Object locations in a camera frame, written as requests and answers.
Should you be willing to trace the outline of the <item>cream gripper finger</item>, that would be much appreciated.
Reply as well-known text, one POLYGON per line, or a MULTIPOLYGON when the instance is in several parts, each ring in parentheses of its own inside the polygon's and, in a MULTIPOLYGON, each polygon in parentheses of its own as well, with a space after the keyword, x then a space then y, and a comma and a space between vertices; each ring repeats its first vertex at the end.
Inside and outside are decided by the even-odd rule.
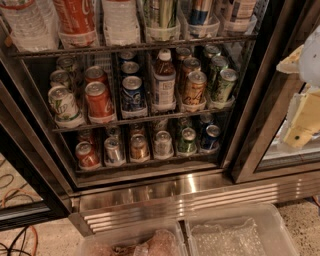
POLYGON ((285 74, 298 73, 298 63, 302 49, 302 45, 296 48, 288 57, 278 63, 278 65, 276 66, 276 70, 285 74))
POLYGON ((310 87, 306 93, 295 94, 290 102, 283 142, 300 149, 319 131, 320 88, 310 87))

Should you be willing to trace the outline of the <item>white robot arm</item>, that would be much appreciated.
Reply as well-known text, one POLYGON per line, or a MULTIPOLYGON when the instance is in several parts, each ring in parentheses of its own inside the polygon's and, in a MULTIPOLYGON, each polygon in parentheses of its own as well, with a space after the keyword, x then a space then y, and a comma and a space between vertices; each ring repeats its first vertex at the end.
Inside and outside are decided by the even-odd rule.
POLYGON ((320 131, 320 26, 276 70, 298 74, 309 85, 306 92, 295 93, 287 111, 287 121, 280 132, 280 145, 286 150, 300 150, 320 131))

